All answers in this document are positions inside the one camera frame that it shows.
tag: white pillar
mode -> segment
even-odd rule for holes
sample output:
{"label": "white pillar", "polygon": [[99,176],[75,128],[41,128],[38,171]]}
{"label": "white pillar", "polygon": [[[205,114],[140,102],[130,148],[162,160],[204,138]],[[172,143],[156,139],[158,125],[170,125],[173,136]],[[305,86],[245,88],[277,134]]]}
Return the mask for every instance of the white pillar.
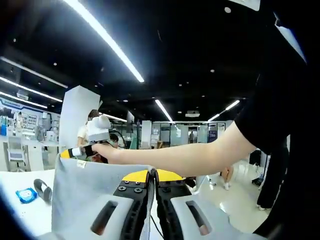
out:
{"label": "white pillar", "polygon": [[151,147],[151,127],[152,122],[149,120],[142,121],[141,127],[141,148],[149,149]]}
{"label": "white pillar", "polygon": [[100,95],[76,86],[64,94],[60,126],[59,145],[74,148],[77,145],[77,134],[81,126],[86,124],[92,109],[99,108]]}

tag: led light strip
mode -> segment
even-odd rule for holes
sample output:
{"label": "led light strip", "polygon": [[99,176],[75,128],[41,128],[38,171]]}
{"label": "led light strip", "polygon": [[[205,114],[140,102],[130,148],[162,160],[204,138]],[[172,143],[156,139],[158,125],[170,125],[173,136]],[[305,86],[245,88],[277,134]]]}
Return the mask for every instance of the led light strip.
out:
{"label": "led light strip", "polygon": [[57,102],[62,103],[62,100],[61,100],[61,99],[55,98],[55,97],[53,97],[53,96],[49,96],[49,95],[47,95],[47,94],[44,94],[44,93],[42,93],[42,92],[39,92],[39,91],[30,89],[30,88],[25,87],[25,86],[22,86],[22,85],[20,85],[20,84],[18,84],[18,83],[15,83],[15,82],[13,82],[13,81],[10,81],[10,80],[2,77],[2,76],[0,76],[0,80],[1,80],[1,81],[4,81],[4,82],[7,83],[7,84],[11,84],[11,85],[16,86],[16,87],[18,87],[18,88],[21,88],[21,89],[27,90],[27,91],[29,91],[29,92],[32,92],[32,93],[34,93],[34,94],[38,94],[38,95],[40,95],[40,96],[43,96],[43,97],[46,97],[46,98],[48,98],[48,99],[52,99],[52,100],[55,100],[55,101],[57,101]]}
{"label": "led light strip", "polygon": [[105,114],[105,113],[101,113],[101,112],[99,112],[99,114],[100,114],[100,115],[105,115],[105,116],[107,116],[107,117],[110,118],[110,119],[119,120],[119,121],[125,122],[125,123],[127,122],[127,120],[122,119],[122,118],[119,118],[119,117],[116,117],[116,116],[111,116],[111,115],[108,115],[108,114]]}
{"label": "led light strip", "polygon": [[162,110],[164,115],[169,119],[169,121],[174,124],[175,122],[172,120],[172,118],[170,117],[169,113],[167,112],[165,107],[162,105],[162,103],[159,100],[155,100],[155,103],[159,106],[159,108]]}
{"label": "led light strip", "polygon": [[37,107],[41,107],[41,108],[44,108],[44,109],[48,108],[47,106],[44,106],[44,105],[41,105],[41,104],[38,104],[38,103],[35,103],[35,102],[32,102],[32,101],[27,101],[27,100],[15,97],[15,96],[12,96],[10,94],[6,94],[6,93],[4,93],[2,91],[0,91],[0,95],[6,96],[6,97],[11,98],[11,99],[15,99],[15,100],[27,103],[27,104],[31,104],[31,105],[34,105],[34,106],[37,106]]}
{"label": "led light strip", "polygon": [[118,55],[118,57],[123,61],[127,68],[132,72],[136,79],[143,83],[145,80],[137,71],[135,66],[131,63],[129,58],[124,54],[118,44],[112,39],[112,37],[107,33],[104,27],[95,19],[94,16],[77,0],[63,0],[70,7],[72,7],[87,23],[102,37],[102,39],[112,48],[112,50]]}
{"label": "led light strip", "polygon": [[232,104],[230,104],[229,106],[227,106],[227,107],[225,108],[225,110],[223,110],[222,112],[220,112],[220,113],[214,115],[213,117],[211,117],[211,118],[208,120],[208,122],[211,122],[212,120],[216,119],[217,117],[219,117],[219,116],[220,116],[222,113],[224,113],[225,111],[228,111],[228,110],[232,109],[232,108],[233,108],[234,106],[236,106],[238,103],[240,103],[239,100],[233,102]]}
{"label": "led light strip", "polygon": [[20,68],[20,69],[22,69],[22,70],[25,70],[25,71],[27,71],[27,72],[29,72],[29,73],[31,73],[31,74],[33,74],[33,75],[36,75],[36,76],[38,76],[38,77],[40,77],[40,78],[42,78],[42,79],[45,79],[45,80],[47,80],[47,81],[49,81],[49,82],[51,82],[51,83],[53,83],[53,84],[57,84],[57,85],[65,88],[65,89],[68,88],[67,85],[64,85],[64,84],[62,84],[62,83],[60,83],[60,82],[58,82],[58,81],[55,81],[55,80],[53,80],[53,79],[51,79],[51,78],[49,78],[49,77],[47,77],[47,76],[45,76],[45,75],[42,75],[42,74],[40,74],[40,73],[37,73],[36,71],[33,71],[33,70],[31,70],[31,69],[29,69],[29,68],[27,68],[27,67],[25,67],[25,66],[22,66],[22,65],[14,62],[14,61],[11,61],[11,60],[5,58],[4,56],[0,56],[0,60],[6,62],[6,63],[8,63],[8,64],[11,64],[11,65],[13,65],[13,66],[15,66],[15,67],[17,67],[17,68]]}

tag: ceiling vent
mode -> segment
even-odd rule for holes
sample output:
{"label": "ceiling vent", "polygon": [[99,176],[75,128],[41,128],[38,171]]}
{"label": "ceiling vent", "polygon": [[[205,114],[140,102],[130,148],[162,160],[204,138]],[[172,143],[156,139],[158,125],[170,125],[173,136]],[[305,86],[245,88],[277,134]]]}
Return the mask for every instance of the ceiling vent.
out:
{"label": "ceiling vent", "polygon": [[199,111],[187,111],[185,116],[187,118],[198,118],[200,116]]}
{"label": "ceiling vent", "polygon": [[26,100],[26,101],[29,99],[28,93],[26,91],[21,90],[21,89],[18,90],[18,92],[16,93],[16,96],[18,98]]}

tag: gray fabric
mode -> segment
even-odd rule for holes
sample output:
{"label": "gray fabric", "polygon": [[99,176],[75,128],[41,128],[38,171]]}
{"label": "gray fabric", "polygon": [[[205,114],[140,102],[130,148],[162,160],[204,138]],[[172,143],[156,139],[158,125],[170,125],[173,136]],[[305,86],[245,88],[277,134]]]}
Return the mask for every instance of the gray fabric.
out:
{"label": "gray fabric", "polygon": [[[114,165],[63,159],[58,155],[52,194],[52,232],[58,233],[71,227],[82,209],[92,205],[102,195],[112,195],[122,178],[129,173],[152,169],[147,165]],[[150,210],[155,187],[148,192],[148,215],[140,239],[148,240]]]}

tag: black pants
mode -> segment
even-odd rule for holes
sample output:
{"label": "black pants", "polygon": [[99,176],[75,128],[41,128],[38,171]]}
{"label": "black pants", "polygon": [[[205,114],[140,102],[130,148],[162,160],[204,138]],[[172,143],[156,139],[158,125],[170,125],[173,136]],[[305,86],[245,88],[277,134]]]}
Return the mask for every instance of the black pants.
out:
{"label": "black pants", "polygon": [[265,182],[257,201],[262,208],[270,209],[274,205],[286,173],[288,160],[289,151],[286,147],[281,147],[271,154]]}

